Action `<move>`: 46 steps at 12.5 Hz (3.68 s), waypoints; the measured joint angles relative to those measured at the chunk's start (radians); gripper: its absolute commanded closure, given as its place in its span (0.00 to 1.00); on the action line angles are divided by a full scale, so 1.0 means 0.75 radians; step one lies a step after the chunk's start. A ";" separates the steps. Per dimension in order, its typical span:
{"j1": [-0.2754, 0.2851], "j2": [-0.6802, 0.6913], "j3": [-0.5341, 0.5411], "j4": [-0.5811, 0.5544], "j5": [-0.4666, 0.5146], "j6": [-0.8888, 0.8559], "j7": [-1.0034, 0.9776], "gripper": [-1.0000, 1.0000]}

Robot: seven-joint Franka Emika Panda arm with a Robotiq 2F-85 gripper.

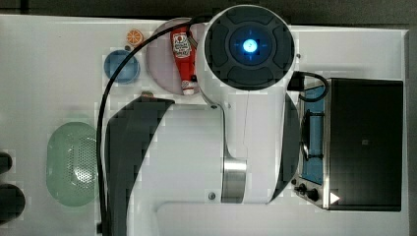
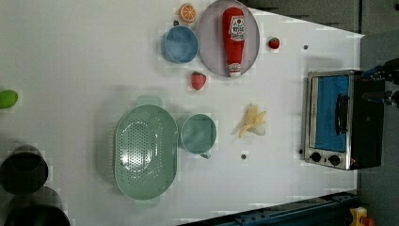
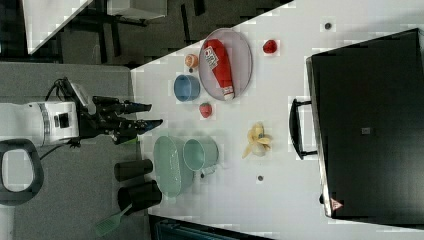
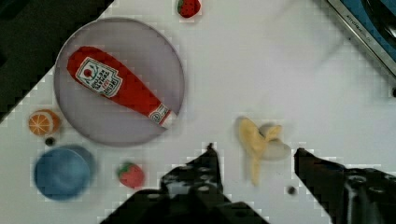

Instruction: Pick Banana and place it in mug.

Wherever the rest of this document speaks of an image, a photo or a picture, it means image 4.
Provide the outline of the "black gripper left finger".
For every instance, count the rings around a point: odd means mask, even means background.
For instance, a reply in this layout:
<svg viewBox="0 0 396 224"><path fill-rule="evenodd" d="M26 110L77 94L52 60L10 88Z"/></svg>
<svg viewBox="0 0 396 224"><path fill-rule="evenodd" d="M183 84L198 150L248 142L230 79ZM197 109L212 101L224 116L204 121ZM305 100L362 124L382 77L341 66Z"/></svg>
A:
<svg viewBox="0 0 396 224"><path fill-rule="evenodd" d="M268 224L249 205L223 194L219 156L212 145L164 175L158 189L142 189L102 224Z"/></svg>

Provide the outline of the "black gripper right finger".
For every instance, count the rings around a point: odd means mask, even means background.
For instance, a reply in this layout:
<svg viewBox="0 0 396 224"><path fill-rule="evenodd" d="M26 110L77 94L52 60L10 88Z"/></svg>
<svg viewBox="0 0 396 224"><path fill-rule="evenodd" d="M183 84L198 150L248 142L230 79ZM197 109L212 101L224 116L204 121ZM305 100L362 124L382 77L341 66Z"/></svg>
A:
<svg viewBox="0 0 396 224"><path fill-rule="evenodd" d="M396 224L396 179L375 168L347 168L303 148L294 172L331 217L332 224Z"/></svg>

